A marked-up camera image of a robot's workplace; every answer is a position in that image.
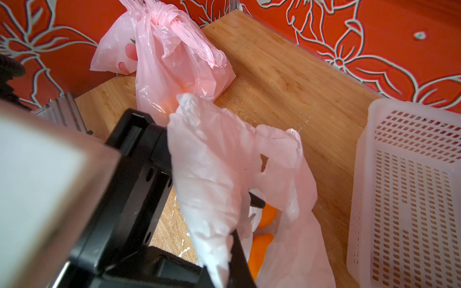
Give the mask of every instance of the tied plastic bag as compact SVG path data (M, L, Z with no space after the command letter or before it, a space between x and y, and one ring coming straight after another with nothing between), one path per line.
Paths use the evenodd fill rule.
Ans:
M159 125L178 106L176 95L193 93L213 101L234 80L226 55L205 37L198 25L174 5L146 0L148 13L137 27L138 109Z
M259 190L282 211L256 284L335 287L312 214L317 189L299 134L266 125L254 128L191 94L177 99L179 108L167 126L177 201L199 262L215 287L225 287L229 277L230 233L237 228L245 254L251 249L249 190ZM263 172L262 154L269 158Z
M137 108L158 125L168 124L177 94L213 101L234 80L226 55L185 12L155 0L120 1L128 11L101 39L90 69L124 74L137 69Z
M101 38L91 59L90 70L130 74L136 71L136 27L146 13L141 0L120 0L123 13Z

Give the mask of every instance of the orange fruit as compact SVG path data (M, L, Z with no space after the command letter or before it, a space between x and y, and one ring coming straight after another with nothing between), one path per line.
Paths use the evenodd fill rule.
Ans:
M251 246L250 259L248 260L248 268L250 269L253 280L256 280L259 270L261 269L266 250L269 244L274 240L271 234L256 236L253 238L253 245Z
M258 228L263 228L272 223L277 216L277 209L266 203L266 206L262 210L261 221Z

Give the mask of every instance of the flower pattern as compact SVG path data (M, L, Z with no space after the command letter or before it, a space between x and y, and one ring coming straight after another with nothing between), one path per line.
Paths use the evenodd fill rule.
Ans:
M167 0L184 10L199 27L204 27L231 11L235 0Z
M357 17L361 0L242 0L240 10L267 23L261 17L266 12L254 8L256 2L271 11L270 21L277 21L274 15L284 11L290 29L282 25L279 32L383 96L461 112L461 75L420 83L403 66L364 52L365 30ZM344 19L343 27L324 30L328 18Z
M55 25L55 7L56 0L26 0L24 19L20 19L15 17L8 5L0 1L4 15L0 24L0 53L25 66L24 77L30 79L31 87L28 89L29 99L20 100L33 107L41 107L43 104L36 98L38 86L48 91L54 90L55 95L50 95L50 98L55 99L64 94L42 61L42 54L79 43L97 46L94 40L76 29Z

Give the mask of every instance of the perforated basket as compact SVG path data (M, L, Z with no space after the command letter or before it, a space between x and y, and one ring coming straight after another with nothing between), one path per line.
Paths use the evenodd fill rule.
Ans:
M374 101L357 142L347 268L362 288L461 288L461 115Z

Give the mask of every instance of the white flower outline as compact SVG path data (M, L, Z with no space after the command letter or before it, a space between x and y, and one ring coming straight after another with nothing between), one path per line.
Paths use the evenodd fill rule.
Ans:
M273 3L272 1L269 2L269 3L266 3L266 4L259 4L258 3L258 5L260 7L262 7L262 8L267 9L267 8L271 8L271 7L281 6L286 1L288 1L288 0L282 0L282 1L278 2L278 3ZM306 13L302 28L298 29L293 25L295 20L296 20L296 17L291 16L291 18L289 18L289 12L294 7L295 2L297 2L295 7L298 7L301 1L303 1L304 4L310 3L310 8L309 8L308 12ZM322 45L323 47L327 48L330 52L329 53L320 52L320 51L316 51L316 52L320 56L330 57L330 59L324 59L327 63L341 69L342 71L344 71L345 73L351 75L352 77L354 77L355 79L357 79L358 81L360 81L362 83L374 83L376 85L376 87L378 88L378 92L381 93L383 96L385 96L387 98L395 98L395 97L393 97L392 95L386 93L383 90L383 88L380 86L378 80L368 80L368 79L361 78L361 77L357 76L356 74L354 74L350 69L347 69L346 65L348 63L353 62L354 60L357 60L357 59L375 59L375 60L378 60L378 61L382 61L382 62L386 63L388 66L399 70L402 74L404 74L404 75L406 75L408 77L408 79L410 80L410 82L412 83L413 88L414 88L414 93L413 93L413 95L411 95L411 101L412 102L421 103L421 104L428 105L428 106L437 106L437 105L442 104L441 106L438 107L440 109L452 108L455 105L461 103L461 93L458 96L456 96L456 98L454 100L446 100L446 99L444 99L444 100L439 100L439 101L429 103L429 104L424 103L424 101L427 99L427 97L431 93L436 91L436 88L431 90L431 92L429 94L426 93L425 95L420 95L421 91L423 91L427 86L432 85L432 84L437 83L437 82L441 82L441 81L445 81L445 80L452 80L452 81L457 81L457 82L461 83L461 75L453 75L453 76L441 77L439 79L430 81L428 83L423 83L423 84L420 85L420 84L418 84L418 81L416 80L416 77L410 71L408 71L407 69L405 69L405 68L403 68L403 67L401 67L401 66L399 66L399 65L397 65L397 64L395 64L395 63L393 63L393 62L391 62L391 61L389 61L389 60L387 60L387 59L385 59L383 57L380 57L378 55L362 55L361 53L362 53L363 44L364 44L364 41L365 41L365 35L364 35L363 26L360 23L360 21L357 19L357 12L358 12L361 0L353 0L353 1L349 2L349 3L347 3L347 4L340 5L340 6L336 6L334 2L335 2L334 0L331 0L331 6L328 6L325 0L291 0L291 3L290 3L289 7L286 10L286 21L287 21L287 24L290 27L292 27L292 29L293 29L293 31L295 33L295 37L296 37L296 43L298 45L300 45L300 42L299 42L300 38L302 40L305 40L305 41L308 41L308 42L312 42L312 43ZM319 23L320 35L316 35L314 33L313 28L312 28L313 17L314 17L313 12L312 12L312 7L313 7L314 3L317 4L321 8L320 23ZM333 15L335 13L335 11L350 8L350 7L353 7L353 9L354 9L353 17L352 17L352 19L348 19L348 20L346 20L344 22L344 24L346 25L348 30L337 40L337 42L335 44L335 47L333 48L333 47L331 47L330 45L328 45L325 42L325 38L324 38L324 35L323 35L323 19L325 17L325 11L327 11L328 14ZM304 32L304 30L306 29L308 22L309 22L310 32L313 35L313 38L308 38L308 37L306 37L306 36L304 36L302 34ZM355 27L351 26L350 25L351 23L357 24L360 27L361 30L357 30ZM344 39L344 37L346 37L346 35L348 33L351 33L351 32L355 32L359 36L361 36L361 44L360 44L360 47L358 48L358 52L355 53L355 55L353 57L351 57L351 58L349 58L349 57L352 54L354 54L354 51L351 51L346 57L340 57L340 55L342 54L342 51L338 50L338 47L339 47L339 45L341 43L341 40ZM338 59L343 60L344 65L338 65L337 64ZM362 72L362 73L365 73L365 74L369 74L369 75L382 75L385 82L386 82L386 84L391 89L393 89L394 91L396 91L399 94L402 94L402 92L397 89L396 85L394 83L392 83L392 81L389 79L386 71L367 71L367 70L364 70L364 69L360 69L359 71Z
M221 15L221 10L219 10L219 15L217 17L214 17L214 19L213 19L213 4L214 4L215 0L212 0L212 2L211 2L211 9L210 9L209 14L208 14L208 0L206 0L205 5L198 3L196 0L180 0L179 3L181 3L181 5L184 6L184 9L186 10L187 15L189 15L189 17L192 20L194 20L192 18L192 16L191 16L190 12L189 12L189 8L187 7L186 1L191 2L192 4L200 7L203 10L203 12L205 13L205 15L207 17L206 19L203 19L202 17L199 17L199 19L203 22L203 24L198 24L196 22L197 25L199 25L199 27L202 28L202 27L207 26L211 22L218 20L222 16L227 15L231 10L231 3L230 2L233 1L233 0L229 0L229 2L228 2L228 0L224 0L224 11L223 11L224 14Z
M88 36L83 34L82 32L80 32L80 31L78 31L78 30L76 30L76 29L74 29L72 27L54 26L54 20L56 18L55 8L56 8L56 1L57 0L46 0L47 8L50 11L50 20L48 22L47 29L45 31L39 33L38 35L36 35L32 39L29 39L31 34L32 34L32 29L33 29L34 24L36 24L38 22L38 20L40 19L41 14L43 13L43 7L40 7L32 15L32 11L31 11L30 7L31 7L31 5L32 5L32 3L34 1L35 0L26 0L26 2L24 4L25 10L26 10L26 27L25 28L23 28L19 24L19 22L17 21L17 19L14 16L14 14L12 13L10 7L8 5L6 5L5 3L3 3L2 1L0 1L0 6L3 9L5 9L5 11L8 14L8 16L10 17L11 21L15 24L16 29L21 32L21 36L22 36L22 38L21 38L18 35L16 35L16 33L14 33L14 31L6 23L2 22L1 25L8 31L8 33L10 33L10 35L12 35L12 38L8 38L8 37L5 37L3 35L0 35L0 53L5 55L5 56L11 57L13 59L17 58L19 56L25 55L25 54L30 54L31 56L20 60L21 64L23 64L23 65L29 60L32 60L32 59L37 60L37 62L41 66L41 69L37 70L33 75L33 82L32 82L33 90L32 90L32 93L29 95L30 100L23 99L23 98L19 98L19 99L21 101L24 101L26 103L29 103L31 105L34 105L34 106L40 108L41 105L40 105L40 103L37 101L37 99L35 97L37 92L38 92L38 90L37 90L38 89L37 88L37 78L38 78L38 76L40 74L45 73L45 77L59 91L59 96L64 95L63 89L56 83L56 81L53 79L53 77L51 77L50 69L47 68L45 66L45 64L42 62L42 60L40 59L40 53L46 53L46 52L55 51L55 50L61 49L63 47L66 47L68 45L78 44L78 43L88 44L88 45L92 45L94 47L97 47L98 43L96 43L94 40L92 40L91 38L89 38ZM68 30L71 30L73 32L76 32L77 34L79 34L80 36L82 36L83 38L85 38L88 41L70 41L70 42L65 42L65 43L62 43L62 44L60 44L58 46L52 47L56 42L58 42L60 40L68 39L67 37L54 37L53 39L51 39L47 43L41 44L39 46L35 46L35 44L41 38L43 38L45 35L47 35L50 32L57 31L59 29L68 29ZM13 51L13 50L11 50L9 48L9 44L10 44L11 41L15 41L17 43L20 43L21 45L27 47L29 50L28 51Z

